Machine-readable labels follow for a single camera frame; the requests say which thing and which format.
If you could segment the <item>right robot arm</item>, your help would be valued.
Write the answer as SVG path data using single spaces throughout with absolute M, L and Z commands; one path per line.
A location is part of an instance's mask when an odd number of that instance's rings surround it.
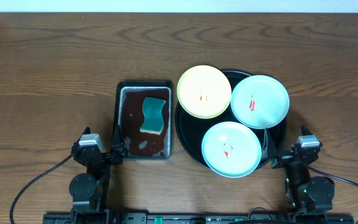
M 293 209 L 286 219 L 291 223 L 327 223 L 326 212 L 333 209 L 335 184 L 329 177 L 310 175 L 309 165 L 318 159 L 322 143 L 305 126 L 289 151 L 278 151 L 268 130 L 264 131 L 263 151 L 272 168 L 285 170 L 286 198 Z

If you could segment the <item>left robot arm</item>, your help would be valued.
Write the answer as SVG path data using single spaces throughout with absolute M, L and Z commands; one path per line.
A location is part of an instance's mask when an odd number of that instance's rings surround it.
M 85 166 L 86 172 L 76 175 L 69 185 L 70 223 L 122 223 L 122 215 L 107 206 L 111 166 L 121 165 L 128 155 L 120 125 L 114 127 L 110 151 L 102 152 L 102 148 L 100 136 L 89 127 L 72 145 L 74 161 Z

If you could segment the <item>pale green plate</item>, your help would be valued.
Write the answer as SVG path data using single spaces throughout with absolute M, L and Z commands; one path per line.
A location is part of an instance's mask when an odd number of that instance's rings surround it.
M 256 170 L 262 158 L 262 146 L 250 128 L 225 121 L 208 129 L 201 142 L 201 153 L 212 171 L 235 179 Z
M 276 126 L 287 115 L 290 99 L 275 78 L 253 75 L 240 81 L 232 92 L 231 109 L 236 119 L 254 129 Z

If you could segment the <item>green yellow sponge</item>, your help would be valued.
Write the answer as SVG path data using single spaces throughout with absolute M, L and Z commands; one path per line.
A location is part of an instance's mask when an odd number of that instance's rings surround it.
M 158 98 L 146 97 L 142 104 L 144 122 L 140 132 L 160 135 L 164 127 L 163 107 L 166 101 Z

